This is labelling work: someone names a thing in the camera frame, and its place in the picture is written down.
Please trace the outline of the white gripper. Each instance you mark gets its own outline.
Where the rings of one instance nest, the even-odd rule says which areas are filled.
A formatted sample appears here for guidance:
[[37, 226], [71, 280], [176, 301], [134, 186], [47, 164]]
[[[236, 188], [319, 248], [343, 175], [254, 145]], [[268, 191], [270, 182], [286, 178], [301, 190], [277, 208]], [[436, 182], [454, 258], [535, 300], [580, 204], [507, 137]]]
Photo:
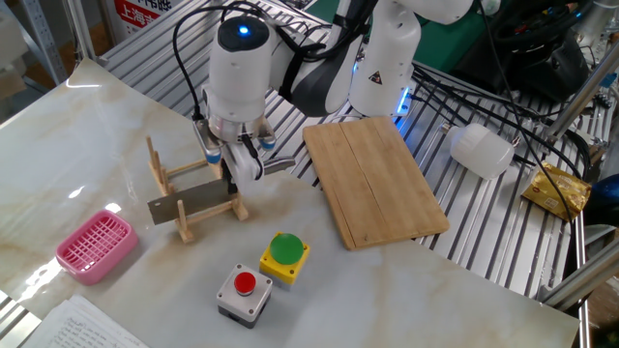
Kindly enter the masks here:
[[222, 159], [231, 174], [224, 177], [227, 193], [258, 194], [263, 182], [263, 165], [259, 157], [254, 157], [250, 149], [242, 143], [226, 143], [222, 149]]

